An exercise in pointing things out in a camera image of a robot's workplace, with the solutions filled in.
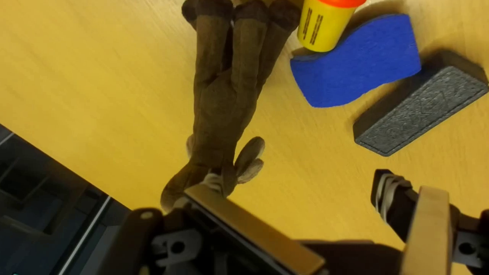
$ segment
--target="blue foam block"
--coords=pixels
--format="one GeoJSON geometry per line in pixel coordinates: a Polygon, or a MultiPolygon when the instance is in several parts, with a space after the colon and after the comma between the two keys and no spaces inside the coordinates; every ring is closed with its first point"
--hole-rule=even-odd
{"type": "Polygon", "coordinates": [[[421,62],[409,16],[393,14],[363,24],[328,53],[294,57],[290,67],[309,104],[320,108],[414,75],[421,62]]]}

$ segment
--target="yellow wooden surface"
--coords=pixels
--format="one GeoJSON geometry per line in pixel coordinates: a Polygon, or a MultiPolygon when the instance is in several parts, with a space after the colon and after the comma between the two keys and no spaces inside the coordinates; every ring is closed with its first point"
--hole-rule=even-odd
{"type": "MultiPolygon", "coordinates": [[[[181,3],[2,1],[0,123],[128,207],[158,206],[193,119],[196,36],[181,3]]],[[[369,1],[354,21],[392,11],[411,16],[422,57],[450,48],[489,68],[489,1],[369,1]]],[[[352,123],[394,85],[313,109],[289,68],[299,47],[291,37],[239,144],[262,136],[265,167],[232,200],[293,238],[398,248],[369,202],[376,168],[449,191],[467,214],[488,207],[489,96],[381,157],[354,143],[352,123]]]]}

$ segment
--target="gray block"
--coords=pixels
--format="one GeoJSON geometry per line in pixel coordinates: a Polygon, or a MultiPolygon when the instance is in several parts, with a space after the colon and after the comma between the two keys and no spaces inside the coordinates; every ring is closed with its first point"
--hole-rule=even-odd
{"type": "Polygon", "coordinates": [[[357,119],[355,142],[390,156],[487,92],[480,66],[444,50],[357,119]]]}

